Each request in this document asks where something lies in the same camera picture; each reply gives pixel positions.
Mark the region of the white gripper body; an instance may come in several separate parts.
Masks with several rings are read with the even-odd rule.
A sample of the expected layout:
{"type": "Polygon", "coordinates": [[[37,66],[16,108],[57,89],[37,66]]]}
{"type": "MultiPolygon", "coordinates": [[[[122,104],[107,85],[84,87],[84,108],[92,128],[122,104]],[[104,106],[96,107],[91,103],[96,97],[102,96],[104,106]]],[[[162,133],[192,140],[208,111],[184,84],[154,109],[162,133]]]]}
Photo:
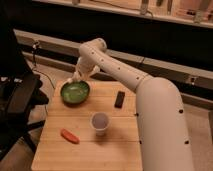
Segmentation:
{"type": "Polygon", "coordinates": [[[72,76],[72,81],[79,82],[79,81],[88,80],[91,76],[98,73],[99,71],[100,71],[100,68],[97,65],[93,67],[77,66],[72,76]]]}

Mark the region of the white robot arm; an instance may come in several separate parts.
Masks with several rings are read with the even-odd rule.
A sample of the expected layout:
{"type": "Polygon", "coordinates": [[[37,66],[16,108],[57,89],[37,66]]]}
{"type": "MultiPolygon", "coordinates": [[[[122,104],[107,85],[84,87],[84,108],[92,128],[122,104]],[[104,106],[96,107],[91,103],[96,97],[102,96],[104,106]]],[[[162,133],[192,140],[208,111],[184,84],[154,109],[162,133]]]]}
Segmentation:
{"type": "Polygon", "coordinates": [[[96,67],[136,94],[136,113],[143,171],[194,171],[191,144],[178,88],[106,54],[101,38],[82,43],[75,77],[84,79],[96,67]]]}

